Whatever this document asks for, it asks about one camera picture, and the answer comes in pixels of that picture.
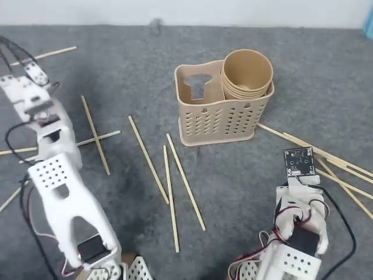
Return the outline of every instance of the bamboo skewer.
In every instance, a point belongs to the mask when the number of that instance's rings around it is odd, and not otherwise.
[[[32,147],[32,148],[23,148],[23,149],[16,149],[14,150],[16,153],[25,153],[25,152],[32,152],[32,151],[37,151],[37,148],[36,147]],[[2,155],[9,155],[11,154],[12,151],[11,150],[2,150],[0,151],[0,156]]]
[[[286,132],[284,132],[284,135],[286,137],[290,138],[291,142],[296,143],[299,146],[302,146],[302,147],[312,146],[311,144],[309,144],[309,143],[307,143],[307,142],[305,142],[303,140],[300,140],[299,138],[294,137],[294,136],[292,136],[292,135],[290,135],[290,134],[288,134]],[[332,154],[330,154],[328,152],[325,152],[324,150],[319,149],[319,148],[317,148],[315,146],[312,146],[312,148],[313,148],[313,150],[314,150],[315,153],[318,153],[319,155],[321,155],[322,157],[324,157],[326,159],[331,159],[334,162],[340,163],[341,165],[352,167],[353,169],[356,169],[356,170],[358,170],[358,171],[360,171],[360,172],[362,172],[362,173],[364,173],[366,175],[369,175],[370,177],[373,178],[373,173],[371,173],[371,172],[369,172],[369,171],[367,171],[365,169],[362,169],[361,167],[358,167],[358,166],[356,166],[356,165],[354,165],[354,164],[352,164],[350,162],[347,162],[347,161],[345,161],[343,159],[340,159],[339,157],[333,156]]]
[[[100,144],[100,140],[98,140],[97,132],[96,132],[96,129],[95,129],[94,125],[93,125],[92,117],[91,117],[91,114],[89,113],[89,108],[88,108],[86,99],[85,99],[84,96],[81,96],[81,98],[82,98],[84,109],[86,110],[88,122],[89,122],[89,125],[91,126],[92,134],[93,134],[94,140],[96,142],[97,149],[98,149],[98,152],[100,154],[101,160],[103,162],[104,168],[106,170],[106,173],[108,175],[110,175],[109,166],[107,165],[106,158],[105,158],[103,149],[102,149],[101,144]]]
[[[344,181],[341,181],[341,180],[339,180],[339,179],[336,179],[336,178],[334,178],[333,176],[331,176],[331,175],[325,173],[324,171],[322,171],[322,170],[320,170],[320,169],[317,169],[317,168],[316,168],[315,170],[316,170],[316,172],[319,173],[320,175],[323,175],[324,177],[329,178],[329,179],[331,179],[332,181],[337,182],[338,184],[342,184],[342,185],[344,185],[346,188],[349,188],[350,190],[353,190],[353,191],[355,191],[355,192],[358,192],[359,194],[362,194],[363,196],[365,196],[365,197],[370,198],[371,200],[373,200],[373,195],[371,195],[371,194],[369,194],[369,193],[367,193],[367,192],[365,192],[365,191],[362,191],[362,190],[359,189],[359,188],[355,188],[353,185],[347,184],[347,183],[344,182]]]
[[[160,181],[159,178],[158,178],[158,175],[157,175],[156,169],[155,169],[154,166],[153,166],[152,160],[150,159],[149,154],[147,153],[147,150],[146,150],[146,148],[145,148],[145,146],[144,146],[144,143],[142,142],[142,139],[141,139],[140,133],[139,133],[138,129],[136,128],[136,125],[135,125],[135,123],[134,123],[134,121],[133,121],[133,119],[132,119],[132,117],[131,117],[130,115],[128,116],[128,119],[129,119],[129,122],[131,123],[132,129],[133,129],[133,131],[134,131],[134,133],[135,133],[135,135],[136,135],[136,138],[138,139],[138,142],[139,142],[140,147],[141,147],[141,150],[142,150],[142,152],[143,152],[143,154],[144,154],[144,156],[145,156],[145,159],[146,159],[146,161],[147,161],[147,164],[149,165],[150,170],[151,170],[152,173],[153,173],[153,176],[154,176],[154,179],[156,180],[156,183],[157,183],[157,185],[158,185],[158,188],[159,188],[159,190],[160,190],[160,192],[161,192],[161,194],[162,194],[162,196],[163,196],[163,198],[164,198],[166,204],[169,204],[169,201],[168,201],[168,198],[167,198],[167,194],[166,194],[166,192],[164,191],[164,188],[163,188],[163,186],[162,186],[162,183],[161,183],[161,181]]]
[[[297,144],[297,145],[299,145],[301,147],[312,146],[311,144],[309,144],[309,143],[307,143],[307,142],[305,142],[303,140],[300,140],[299,138],[294,137],[294,136],[292,136],[292,135],[290,135],[290,134],[288,134],[286,132],[284,132],[282,134],[282,133],[280,133],[280,132],[278,132],[278,131],[270,128],[270,127],[267,127],[267,126],[263,125],[263,124],[258,124],[258,126],[261,127],[261,128],[263,128],[264,130],[267,130],[267,131],[269,131],[269,132],[271,132],[273,134],[276,134],[277,136],[282,137],[282,138],[284,138],[284,139],[286,139],[286,140],[288,140],[288,141],[290,141],[292,143],[295,143],[295,144]],[[352,167],[352,168],[354,168],[354,169],[356,169],[356,170],[358,170],[358,171],[360,171],[360,172],[362,172],[362,173],[364,173],[366,175],[369,175],[369,176],[373,177],[373,173],[371,173],[371,172],[369,172],[367,170],[364,170],[364,169],[362,169],[362,168],[360,168],[360,167],[358,167],[358,166],[356,166],[356,165],[354,165],[352,163],[349,163],[349,162],[347,162],[347,161],[345,161],[343,159],[340,159],[339,157],[333,156],[330,153],[325,152],[324,150],[321,150],[321,149],[319,149],[319,148],[317,148],[315,146],[312,146],[312,148],[313,148],[313,150],[314,150],[315,153],[318,153],[323,158],[326,158],[329,162],[331,162],[333,164],[337,163],[338,167],[340,167],[340,168],[342,168],[342,166],[343,167],[349,166],[349,167]]]
[[[56,54],[62,54],[62,53],[65,53],[67,51],[73,51],[73,50],[76,50],[77,47],[69,47],[69,48],[63,48],[61,50],[57,50],[57,51],[51,51],[51,52],[47,52],[46,54],[40,54],[40,55],[37,55],[36,57],[34,57],[36,60],[40,59],[40,58],[43,58],[43,57],[50,57],[51,55],[56,55]],[[16,65],[19,65],[19,62],[14,62],[11,64],[11,66],[16,66]]]
[[[347,172],[351,173],[352,175],[355,175],[356,177],[359,177],[360,179],[363,179],[363,180],[365,180],[365,181],[367,181],[367,182],[373,184],[373,180],[372,180],[372,179],[370,179],[370,178],[368,178],[368,177],[365,177],[364,175],[361,175],[360,173],[357,173],[357,172],[354,171],[354,170],[349,169],[349,168],[346,167],[345,165],[343,165],[343,164],[341,164],[341,163],[339,163],[339,162],[335,162],[335,161],[332,160],[332,159],[326,159],[326,160],[327,160],[328,162],[330,162],[331,164],[333,164],[333,165],[335,165],[335,166],[341,168],[342,170],[347,171]]]
[[[181,162],[180,162],[179,157],[178,157],[178,155],[177,155],[177,152],[176,152],[176,150],[175,150],[175,147],[174,147],[173,141],[171,140],[171,136],[170,136],[170,134],[167,133],[167,134],[166,134],[166,137],[167,137],[167,139],[168,139],[168,143],[170,144],[171,150],[172,150],[172,152],[173,152],[173,154],[174,154],[174,158],[175,158],[176,164],[177,164],[177,166],[178,166],[178,168],[179,168],[179,171],[180,171],[180,173],[181,173],[182,180],[184,181],[184,184],[185,184],[186,190],[188,191],[189,197],[190,197],[190,199],[191,199],[191,201],[192,201],[192,204],[193,204],[193,207],[194,207],[194,211],[195,211],[196,214],[197,214],[197,218],[198,218],[198,221],[199,221],[199,223],[200,223],[200,226],[202,227],[202,230],[206,230],[205,223],[203,222],[202,215],[201,215],[200,212],[199,212],[199,209],[198,209],[197,203],[196,203],[196,201],[195,201],[195,199],[194,199],[194,196],[193,196],[192,190],[191,190],[191,188],[190,188],[190,186],[189,186],[188,180],[187,180],[187,178],[186,178],[186,176],[185,176],[185,173],[184,173],[184,170],[183,170],[183,168],[182,168],[182,166],[181,166]]]
[[[322,160],[322,159],[319,159],[318,157],[316,157],[316,160],[320,163],[320,165],[331,175],[333,176],[335,179],[338,179],[339,178],[334,174],[334,172],[331,171],[331,169],[326,165],[326,163]],[[359,205],[359,207],[373,220],[373,214],[371,211],[369,211],[363,203],[361,203],[361,201],[344,185],[344,184],[341,184],[339,183],[339,185],[342,187],[342,189],[344,189],[344,191],[353,199],[353,201],[356,202],[357,205]]]
[[[16,196],[18,195],[18,193],[21,191],[21,188],[19,187],[1,206],[0,206],[0,213],[5,209],[5,207],[7,207],[12,201],[13,199],[16,198]]]
[[[117,134],[120,134],[121,131],[120,130],[117,130],[117,131],[113,131],[111,133],[106,133],[106,134],[103,134],[103,135],[100,135],[98,137],[99,140],[102,140],[102,139],[105,139],[105,138],[109,138],[109,137],[112,137],[114,135],[117,135]],[[88,140],[84,140],[82,142],[79,142],[76,144],[76,146],[83,146],[83,145],[87,145],[89,143],[92,143],[94,142],[94,138],[91,138],[91,139],[88,139]],[[28,157],[27,159],[25,159],[26,161],[29,161],[29,160],[34,160],[36,158],[36,156],[31,156],[31,157]]]
[[[173,223],[175,252],[179,253],[180,252],[180,248],[179,248],[179,239],[178,239],[178,235],[177,235],[177,224],[176,224],[176,217],[175,217],[173,189],[172,189],[172,186],[171,186],[170,167],[168,165],[167,148],[166,148],[165,145],[163,145],[163,155],[164,155],[164,167],[166,169],[168,197],[170,198],[171,221]]]
[[[304,141],[302,141],[302,140],[300,140],[300,139],[298,139],[298,138],[296,138],[296,137],[294,137],[294,136],[292,136],[290,134],[286,134],[286,133],[282,134],[282,133],[280,133],[280,132],[278,132],[278,131],[270,128],[270,127],[267,127],[267,126],[263,125],[263,124],[258,124],[258,126],[261,127],[261,128],[263,128],[264,130],[267,130],[267,131],[269,131],[269,132],[271,132],[273,134],[276,134],[279,137],[282,137],[282,138],[284,138],[286,140],[289,140],[290,142],[293,142],[293,143],[295,143],[295,144],[297,144],[299,146],[303,146],[303,147],[312,146],[312,145],[310,145],[310,144],[308,144],[308,143],[306,143],[306,142],[304,142]],[[314,152],[318,153],[319,149],[318,148],[315,149],[314,146],[312,146],[312,147],[314,148]],[[327,152],[324,152],[322,156],[325,156],[325,155],[330,155],[330,154],[328,154]],[[333,181],[335,181],[337,183],[342,183],[346,188],[349,188],[349,189],[351,189],[353,191],[356,191],[356,192],[358,192],[358,193],[360,193],[360,194],[362,194],[362,195],[364,195],[364,196],[366,196],[366,197],[368,197],[370,199],[372,199],[372,197],[373,197],[372,195],[368,194],[367,192],[362,191],[359,188],[356,188],[356,187],[354,187],[352,185],[349,185],[349,184],[347,184],[347,183],[345,183],[343,181],[340,181],[339,179],[335,179],[334,177],[328,175],[327,173],[325,173],[325,172],[323,172],[323,171],[321,171],[319,169],[316,169],[316,171],[318,173],[320,173],[321,175],[323,175],[323,176],[325,176],[325,177],[327,177],[327,178],[329,178],[329,179],[331,179],[331,180],[333,180]]]

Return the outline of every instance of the blue object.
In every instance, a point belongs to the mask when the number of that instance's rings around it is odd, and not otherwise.
[[[368,16],[368,20],[364,26],[364,32],[369,39],[373,39],[373,9]]]

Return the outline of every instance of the utensil holder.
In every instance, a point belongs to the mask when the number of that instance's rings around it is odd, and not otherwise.
[[[176,95],[179,103],[179,129],[185,146],[198,146],[249,140],[256,124],[275,92],[271,82],[267,93],[255,100],[225,100],[220,70],[223,60],[199,65],[180,65],[175,70]],[[192,89],[185,83],[189,76],[208,74],[203,98],[192,99]]]

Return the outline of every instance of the brown paper cup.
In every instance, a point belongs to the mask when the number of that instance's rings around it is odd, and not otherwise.
[[[255,99],[255,98],[258,98],[258,97],[261,97],[262,95],[264,95],[266,93],[266,90],[267,88],[264,88],[264,89],[261,89],[261,90],[258,90],[258,91],[255,91],[255,92],[242,92],[242,91],[239,91],[235,88],[233,88],[232,86],[230,86],[227,81],[225,81],[225,78],[224,76],[221,77],[221,86],[223,88],[223,91],[226,94],[229,94],[229,95],[233,95],[233,96],[238,96],[238,97],[242,97],[244,99]]]
[[[266,92],[273,78],[273,67],[263,54],[254,50],[231,52],[223,62],[221,75],[227,86],[242,92]]]
[[[269,87],[267,88],[267,91],[264,93],[264,94],[261,94],[257,97],[246,97],[246,96],[242,96],[242,95],[236,95],[236,94],[232,94],[230,93],[228,90],[225,90],[224,86],[222,85],[222,88],[223,88],[223,92],[224,92],[224,95],[226,97],[226,100],[247,100],[247,101],[251,101],[251,100],[258,100],[260,99],[261,97],[264,97],[266,95],[269,95],[273,92],[274,90],[274,86],[273,86],[273,82],[270,83]]]

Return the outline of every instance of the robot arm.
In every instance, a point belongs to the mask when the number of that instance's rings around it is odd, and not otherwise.
[[[127,266],[121,264],[121,246],[101,205],[78,172],[82,159],[72,123],[62,104],[49,95],[47,75],[16,44],[4,37],[0,37],[0,44],[8,47],[26,71],[26,76],[0,76],[0,88],[21,120],[28,122],[28,127],[37,134],[37,160],[28,173],[41,196],[59,249],[74,268],[103,267],[110,273],[110,279],[126,279]],[[72,230],[72,219],[76,216],[96,228],[98,235],[77,244]]]
[[[259,254],[235,262],[240,263],[236,279],[316,279],[321,266],[318,256],[325,253],[329,240],[323,192],[307,186],[320,183],[312,148],[285,150],[285,160],[288,186],[276,188],[273,233]]]

